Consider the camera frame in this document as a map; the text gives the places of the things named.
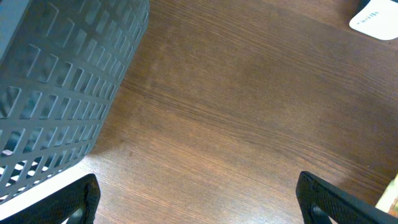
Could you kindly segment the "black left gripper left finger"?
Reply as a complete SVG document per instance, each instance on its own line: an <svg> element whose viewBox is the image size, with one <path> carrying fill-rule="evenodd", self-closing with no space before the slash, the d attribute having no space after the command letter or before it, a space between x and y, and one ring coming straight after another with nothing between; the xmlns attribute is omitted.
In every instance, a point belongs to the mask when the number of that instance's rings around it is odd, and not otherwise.
<svg viewBox="0 0 398 224"><path fill-rule="evenodd" d="M92 224L101 192L94 174L87 174L48 197L1 220L1 224Z"/></svg>

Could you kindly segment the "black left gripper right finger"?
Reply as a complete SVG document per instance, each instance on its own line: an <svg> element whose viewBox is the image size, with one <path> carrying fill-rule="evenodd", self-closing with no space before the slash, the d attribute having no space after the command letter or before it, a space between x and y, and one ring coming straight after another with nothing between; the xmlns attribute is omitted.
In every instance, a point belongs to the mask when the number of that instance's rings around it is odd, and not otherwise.
<svg viewBox="0 0 398 224"><path fill-rule="evenodd" d="M396 217L346 193L308 171L300 173L295 192L305 224L332 224L333 221L341 224L397 223Z"/></svg>

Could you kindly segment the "yellow wet wipes pack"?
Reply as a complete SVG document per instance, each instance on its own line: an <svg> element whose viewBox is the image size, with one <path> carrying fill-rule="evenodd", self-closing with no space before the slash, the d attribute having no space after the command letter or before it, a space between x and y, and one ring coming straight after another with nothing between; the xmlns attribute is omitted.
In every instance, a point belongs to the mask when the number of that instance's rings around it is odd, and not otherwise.
<svg viewBox="0 0 398 224"><path fill-rule="evenodd" d="M398 175L389 183L381 198L376 204L376 208L386 212L393 217L398 216L397 210L397 199L398 199Z"/></svg>

